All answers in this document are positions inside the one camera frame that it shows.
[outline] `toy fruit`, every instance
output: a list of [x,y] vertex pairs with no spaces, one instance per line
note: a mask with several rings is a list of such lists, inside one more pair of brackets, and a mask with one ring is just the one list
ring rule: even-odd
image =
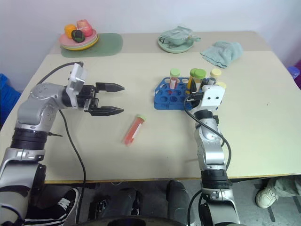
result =
[[85,36],[82,31],[74,30],[71,32],[72,39],[76,42],[83,42],[85,40]]
[[77,29],[82,31],[85,37],[89,37],[92,35],[93,33],[92,26],[89,24],[87,20],[79,20],[78,22],[76,22],[76,24],[77,24]]
[[71,32],[74,30],[77,30],[77,28],[74,24],[68,24],[65,26],[64,30],[65,30],[65,34],[67,35],[67,37],[69,39],[72,39]]

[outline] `stacked plates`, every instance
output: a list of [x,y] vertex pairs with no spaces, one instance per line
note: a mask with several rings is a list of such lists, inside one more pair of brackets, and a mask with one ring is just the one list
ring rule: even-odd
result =
[[98,33],[93,30],[93,33],[91,36],[86,37],[83,42],[76,42],[73,39],[69,39],[66,34],[62,34],[60,37],[60,43],[61,47],[72,50],[72,51],[79,51],[87,49],[97,43],[99,39]]

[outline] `green place mat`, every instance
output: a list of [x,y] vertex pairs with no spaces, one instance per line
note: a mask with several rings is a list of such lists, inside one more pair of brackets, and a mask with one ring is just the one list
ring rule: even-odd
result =
[[72,51],[61,47],[61,54],[67,58],[77,57],[105,57],[118,54],[123,45],[123,40],[120,34],[104,33],[99,34],[99,40],[90,48]]

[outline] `robotic arm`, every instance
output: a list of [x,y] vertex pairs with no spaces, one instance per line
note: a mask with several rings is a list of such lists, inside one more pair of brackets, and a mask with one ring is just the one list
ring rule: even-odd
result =
[[66,87],[41,83],[31,91],[28,99],[18,109],[18,118],[11,146],[5,151],[0,166],[0,224],[12,222],[20,225],[27,212],[31,194],[39,191],[44,183],[46,166],[44,145],[58,110],[67,107],[83,108],[92,116],[107,116],[123,109],[102,106],[98,108],[96,93],[100,90],[124,90],[114,83],[84,85],[87,71],[74,64]]
[[193,106],[190,116],[194,115],[201,122],[196,125],[195,140],[202,175],[201,199],[205,200],[204,204],[199,202],[199,216],[205,226],[240,223],[226,173],[228,166],[221,146],[223,136],[218,130],[218,117],[212,112],[221,104],[224,92],[218,85],[204,85],[202,93],[192,92],[188,99]]

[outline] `white sneaker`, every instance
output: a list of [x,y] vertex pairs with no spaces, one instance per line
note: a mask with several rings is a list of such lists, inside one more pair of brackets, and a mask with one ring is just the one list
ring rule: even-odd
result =
[[257,206],[263,209],[270,207],[275,200],[278,200],[278,195],[268,187],[259,191],[255,198]]

